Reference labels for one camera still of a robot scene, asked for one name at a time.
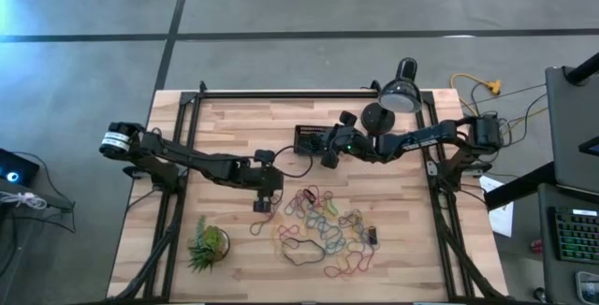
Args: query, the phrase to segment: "black lamp shade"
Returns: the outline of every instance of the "black lamp shade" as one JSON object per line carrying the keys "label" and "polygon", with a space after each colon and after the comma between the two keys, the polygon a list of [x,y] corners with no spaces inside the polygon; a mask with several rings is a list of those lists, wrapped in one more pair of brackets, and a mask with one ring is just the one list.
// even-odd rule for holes
{"label": "black lamp shade", "polygon": [[404,58],[397,68],[395,80],[381,90],[378,104],[383,109],[400,113],[415,113],[422,108],[420,90],[414,83],[417,64],[412,58]]}

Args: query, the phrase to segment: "wooden table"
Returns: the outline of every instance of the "wooden table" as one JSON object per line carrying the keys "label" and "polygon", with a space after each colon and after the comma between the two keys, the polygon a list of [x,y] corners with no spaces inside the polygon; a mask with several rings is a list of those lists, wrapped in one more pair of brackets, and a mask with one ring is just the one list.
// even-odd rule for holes
{"label": "wooden table", "polygon": [[[462,117],[455,90],[432,90],[439,120]],[[172,138],[180,91],[156,93],[148,129],[159,127]],[[217,99],[203,100],[195,149],[205,153],[251,155],[255,149],[279,150],[293,144],[296,124],[332,125],[342,110],[361,113],[371,99]],[[413,114],[396,114],[393,133],[415,130]],[[446,147],[450,157],[455,147]],[[301,173],[306,157],[283,153],[275,165],[286,172]],[[464,181],[477,184],[475,180]],[[340,214],[360,209],[365,221],[375,225],[380,248],[370,268],[351,277],[329,278],[325,266],[336,265],[335,256],[317,264],[294,267],[275,255],[272,223],[258,236],[249,225],[265,218],[252,212],[255,192],[215,185],[192,171],[184,206],[177,264],[170,301],[176,302],[273,302],[273,301],[435,301],[446,300],[439,249],[432,219],[430,195],[421,152],[409,152],[392,163],[370,164],[342,155],[337,169],[319,165],[301,179],[285,178],[283,207],[300,188],[315,184],[334,194]],[[146,181],[136,182],[131,200],[151,190]],[[125,288],[148,257],[160,194],[144,199],[126,215],[121,242],[110,280],[108,296]],[[466,249],[492,285],[506,294],[504,275],[491,233],[485,206],[458,193],[458,209]],[[283,207],[275,223],[293,225],[300,220],[286,216]],[[212,273],[192,273],[186,244],[194,237],[200,215],[231,237],[231,250]],[[312,237],[316,230],[310,230]],[[158,270],[155,293],[160,293],[164,260]],[[456,285],[461,291],[460,271],[452,255]]]}

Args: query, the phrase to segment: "blue light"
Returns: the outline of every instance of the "blue light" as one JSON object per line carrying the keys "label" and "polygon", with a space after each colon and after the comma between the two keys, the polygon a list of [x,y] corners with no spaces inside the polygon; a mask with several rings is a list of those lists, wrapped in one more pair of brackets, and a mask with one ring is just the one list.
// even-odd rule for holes
{"label": "blue light", "polygon": [[9,182],[16,182],[19,179],[19,174],[15,172],[10,172],[7,174],[7,180]]}

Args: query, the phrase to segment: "keyboard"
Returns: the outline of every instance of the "keyboard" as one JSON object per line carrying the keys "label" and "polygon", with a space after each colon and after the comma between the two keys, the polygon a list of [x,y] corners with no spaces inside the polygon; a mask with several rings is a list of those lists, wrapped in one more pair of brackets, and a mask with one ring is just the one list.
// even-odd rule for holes
{"label": "keyboard", "polygon": [[599,264],[599,211],[551,208],[558,259]]}

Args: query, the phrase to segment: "plant pot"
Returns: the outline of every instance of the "plant pot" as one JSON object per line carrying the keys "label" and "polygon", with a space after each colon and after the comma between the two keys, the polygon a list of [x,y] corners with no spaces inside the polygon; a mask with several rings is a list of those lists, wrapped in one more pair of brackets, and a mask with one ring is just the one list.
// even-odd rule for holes
{"label": "plant pot", "polygon": [[223,251],[223,256],[221,257],[221,259],[216,260],[216,262],[220,262],[223,259],[225,259],[226,255],[228,254],[228,250],[231,248],[231,239],[229,238],[227,232],[225,232],[225,230],[219,228],[218,229],[221,233],[221,239],[223,240],[223,246],[224,246],[224,251]]}

